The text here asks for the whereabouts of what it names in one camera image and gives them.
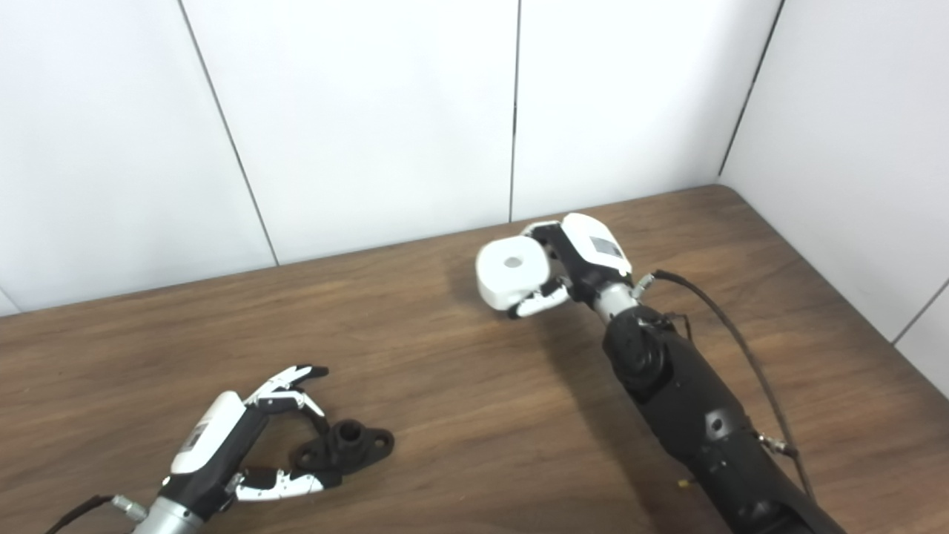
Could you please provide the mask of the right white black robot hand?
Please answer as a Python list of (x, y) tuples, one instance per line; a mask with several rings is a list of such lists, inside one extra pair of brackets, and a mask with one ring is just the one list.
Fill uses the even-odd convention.
[(560, 222), (531, 223), (520, 234), (539, 246), (549, 265), (560, 269), (508, 307), (509, 318), (531, 317), (572, 300), (586, 304), (608, 325), (638, 306), (631, 262), (600, 220), (569, 213)]

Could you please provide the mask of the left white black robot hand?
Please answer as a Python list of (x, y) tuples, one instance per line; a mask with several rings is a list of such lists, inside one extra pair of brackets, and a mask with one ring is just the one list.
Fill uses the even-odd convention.
[(295, 365), (271, 376), (247, 398), (235, 391), (220, 393), (177, 452), (159, 497), (207, 523), (234, 501), (277, 501), (339, 486), (338, 475), (285, 469), (254, 475), (242, 469), (272, 416), (301, 412), (318, 432), (328, 432), (325, 413), (301, 387), (328, 373), (325, 367)]

